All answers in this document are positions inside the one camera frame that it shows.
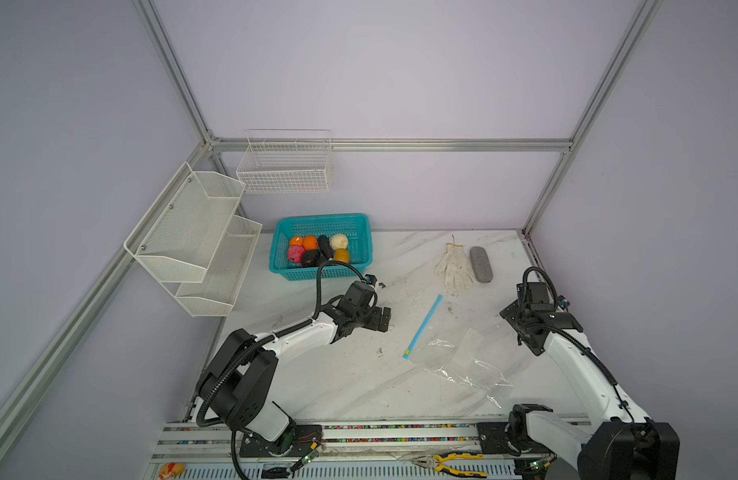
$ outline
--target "lavender wall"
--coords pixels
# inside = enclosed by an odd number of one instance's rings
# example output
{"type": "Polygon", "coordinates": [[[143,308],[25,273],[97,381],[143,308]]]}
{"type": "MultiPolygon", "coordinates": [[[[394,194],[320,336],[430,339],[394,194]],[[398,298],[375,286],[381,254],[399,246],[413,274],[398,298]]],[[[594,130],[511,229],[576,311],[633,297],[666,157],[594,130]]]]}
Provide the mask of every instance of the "lavender wall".
{"type": "MultiPolygon", "coordinates": [[[[568,138],[638,0],[157,4],[220,137],[319,128],[335,138],[568,138]]],[[[367,212],[378,228],[515,228],[557,159],[342,154],[329,195],[249,195],[244,205],[273,229],[282,216],[365,211],[356,191],[382,182],[367,212]]],[[[240,158],[225,162],[235,171],[240,158]]]]}
{"type": "MultiPolygon", "coordinates": [[[[0,2],[0,408],[197,142],[130,0],[0,2]]],[[[0,479],[139,478],[214,326],[134,267],[0,479]]]]}
{"type": "Polygon", "coordinates": [[[738,1],[664,2],[533,239],[679,477],[738,475],[738,1]]]}

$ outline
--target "pink ball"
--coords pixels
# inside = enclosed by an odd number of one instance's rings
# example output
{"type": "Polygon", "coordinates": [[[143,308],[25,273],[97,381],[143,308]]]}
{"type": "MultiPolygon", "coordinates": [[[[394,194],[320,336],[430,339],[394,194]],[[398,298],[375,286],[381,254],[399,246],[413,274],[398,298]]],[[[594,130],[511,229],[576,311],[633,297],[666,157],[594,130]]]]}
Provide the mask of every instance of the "pink ball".
{"type": "Polygon", "coordinates": [[[289,251],[286,253],[286,257],[293,264],[299,264],[302,261],[302,255],[305,253],[305,247],[303,245],[292,245],[289,247],[289,251]]]}

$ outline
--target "aluminum frame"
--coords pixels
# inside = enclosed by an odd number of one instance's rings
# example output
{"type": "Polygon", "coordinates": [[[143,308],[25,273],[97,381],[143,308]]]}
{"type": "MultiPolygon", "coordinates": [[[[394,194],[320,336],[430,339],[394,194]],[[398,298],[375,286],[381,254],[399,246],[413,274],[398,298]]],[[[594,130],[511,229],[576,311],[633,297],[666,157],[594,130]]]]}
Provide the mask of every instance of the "aluminum frame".
{"type": "Polygon", "coordinates": [[[538,266],[539,268],[545,270],[545,266],[543,265],[543,262],[539,259],[539,254],[537,253],[537,249],[534,247],[534,243],[532,243],[531,237],[524,235],[519,228],[516,228],[516,233],[521,239],[523,251],[527,252],[529,262],[531,262],[533,266],[538,266]]]}
{"type": "Polygon", "coordinates": [[[630,61],[630,58],[633,56],[635,47],[643,38],[648,26],[652,24],[652,19],[657,14],[660,5],[662,5],[662,0],[642,0],[638,5],[635,14],[633,14],[633,17],[630,20],[628,28],[624,31],[624,35],[619,41],[617,49],[614,51],[612,59],[606,67],[604,75],[598,82],[598,86],[595,88],[593,96],[588,101],[588,105],[582,113],[582,117],[577,122],[577,126],[572,134],[572,147],[569,149],[569,152],[561,154],[556,167],[553,169],[553,173],[550,175],[547,184],[543,188],[543,192],[539,195],[537,203],[529,214],[527,223],[523,227],[523,233],[525,235],[531,235],[534,229],[537,228],[539,219],[543,216],[550,200],[561,185],[566,172],[572,166],[572,162],[577,156],[577,152],[588,137],[588,133],[590,133],[595,120],[598,118],[598,115],[601,113],[601,110],[603,110],[606,101],[612,94],[614,86],[617,84],[620,77],[622,77],[622,72],[630,61]]]}
{"type": "MultiPolygon", "coordinates": [[[[209,145],[203,142],[196,146],[187,160],[191,168],[207,160],[210,151],[209,145]]],[[[150,230],[185,177],[186,175],[175,176],[162,190],[146,212],[148,220],[138,225],[140,233],[144,234],[150,230]]],[[[12,392],[9,400],[1,407],[0,465],[28,427],[38,408],[44,403],[54,381],[65,370],[68,361],[74,357],[79,346],[84,343],[95,327],[106,302],[114,294],[133,264],[134,258],[124,250],[123,246],[119,248],[102,275],[76,306],[74,312],[70,314],[60,331],[20,382],[18,388],[12,392]]]]}
{"type": "MultiPolygon", "coordinates": [[[[287,143],[294,139],[267,140],[267,144],[287,143]]],[[[209,142],[219,152],[244,151],[245,138],[216,138],[209,142]]],[[[398,152],[398,151],[558,151],[568,152],[572,141],[567,138],[333,138],[332,151],[398,152]]]]}
{"type": "MultiPolygon", "coordinates": [[[[188,159],[191,167],[202,160],[211,160],[217,171],[227,175],[225,165],[221,161],[221,152],[245,150],[246,139],[215,138],[208,128],[199,105],[192,93],[185,72],[182,70],[172,42],[161,19],[154,0],[133,0],[134,6],[140,15],[156,53],[164,65],[172,85],[174,86],[185,112],[191,120],[193,128],[201,138],[199,145],[193,150],[188,159]]],[[[558,151],[561,156],[553,170],[543,192],[537,199],[527,223],[523,227],[524,246],[530,257],[537,264],[539,256],[534,249],[530,234],[537,227],[540,217],[547,208],[549,201],[556,193],[564,175],[571,166],[578,150],[582,146],[588,133],[605,102],[608,100],[614,86],[622,76],[624,67],[632,57],[638,42],[644,36],[653,17],[656,15],[662,0],[642,0],[625,31],[612,60],[608,64],[604,75],[598,82],[593,96],[588,102],[585,111],[578,121],[571,139],[335,139],[335,151],[558,151]]],[[[182,181],[182,178],[172,179],[156,202],[150,207],[146,216],[156,220],[158,213],[166,206],[170,198],[168,193],[182,181]]],[[[246,216],[239,207],[242,216],[246,216]]],[[[145,222],[143,228],[150,228],[151,223],[145,222]]],[[[36,411],[47,397],[54,381],[62,373],[78,347],[95,327],[99,314],[107,300],[115,292],[126,272],[134,264],[134,258],[128,255],[124,248],[120,248],[114,258],[105,268],[100,278],[92,285],[89,292],[78,304],[74,312],[52,339],[46,350],[29,370],[28,374],[14,390],[9,400],[0,410],[0,465],[6,459],[12,447],[29,425],[36,411]]]]}
{"type": "MultiPolygon", "coordinates": [[[[590,425],[589,419],[584,415],[568,414],[562,415],[566,422],[575,422],[576,425],[590,425]]],[[[456,423],[477,424],[479,422],[507,422],[508,414],[495,416],[482,416],[478,418],[394,418],[391,420],[346,420],[346,421],[319,421],[319,420],[297,420],[304,424],[318,424],[322,426],[355,426],[355,425],[386,425],[405,423],[456,423]]],[[[366,437],[474,437],[477,436],[476,427],[450,427],[450,428],[342,428],[325,429],[324,438],[366,438],[366,437]]],[[[159,437],[159,443],[153,450],[150,461],[153,463],[167,462],[229,462],[228,441],[230,430],[225,425],[217,425],[207,428],[199,428],[192,422],[171,422],[164,425],[159,437]]],[[[425,448],[435,448],[439,451],[450,451],[457,449],[479,450],[477,440],[412,440],[405,442],[383,442],[372,444],[371,452],[367,452],[367,445],[355,442],[332,443],[330,448],[336,452],[350,453],[352,459],[387,459],[395,460],[403,452],[418,451],[425,448]]],[[[525,454],[527,458],[537,458],[545,454],[525,454]]],[[[489,455],[489,458],[503,458],[500,454],[489,455]]],[[[320,460],[345,460],[345,457],[324,456],[320,460]]]]}

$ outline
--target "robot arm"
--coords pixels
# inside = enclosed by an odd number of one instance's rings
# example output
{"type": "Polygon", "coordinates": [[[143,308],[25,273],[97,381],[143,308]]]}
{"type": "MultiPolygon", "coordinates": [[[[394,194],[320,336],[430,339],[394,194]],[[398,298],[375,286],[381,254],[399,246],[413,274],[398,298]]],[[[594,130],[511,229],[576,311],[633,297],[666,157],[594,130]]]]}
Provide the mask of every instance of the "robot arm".
{"type": "Polygon", "coordinates": [[[500,316],[518,333],[519,345],[537,356],[547,354],[558,365],[585,407],[593,434],[571,425],[551,408],[516,405],[509,436],[520,444],[531,438],[577,468],[582,480],[675,479],[678,435],[667,423],[652,421],[624,392],[590,348],[574,316],[558,308],[555,287],[547,274],[529,268],[518,284],[518,300],[500,316]],[[547,283],[529,283],[537,271],[547,283]]]}
{"type": "MultiPolygon", "coordinates": [[[[318,303],[319,279],[320,276],[317,278],[318,303]]],[[[375,281],[371,275],[361,276],[361,281],[355,281],[344,295],[319,305],[313,316],[279,332],[257,335],[250,335],[243,329],[232,332],[196,384],[195,390],[203,401],[196,419],[199,426],[225,423],[233,432],[257,433],[268,442],[271,453],[286,452],[291,445],[295,422],[274,402],[267,400],[278,362],[334,343],[356,328],[386,332],[391,309],[376,306],[375,281]],[[242,374],[238,368],[246,364],[249,368],[242,374]],[[209,406],[217,417],[207,420],[209,406]]]]}

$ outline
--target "black ball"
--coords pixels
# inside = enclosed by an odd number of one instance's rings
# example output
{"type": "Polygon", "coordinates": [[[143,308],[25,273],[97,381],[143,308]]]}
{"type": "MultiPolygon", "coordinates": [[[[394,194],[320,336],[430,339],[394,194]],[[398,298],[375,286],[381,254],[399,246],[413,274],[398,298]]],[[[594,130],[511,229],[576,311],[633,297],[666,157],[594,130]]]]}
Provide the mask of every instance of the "black ball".
{"type": "Polygon", "coordinates": [[[302,266],[317,266],[318,256],[321,255],[318,250],[308,250],[302,255],[300,265],[302,266]]]}

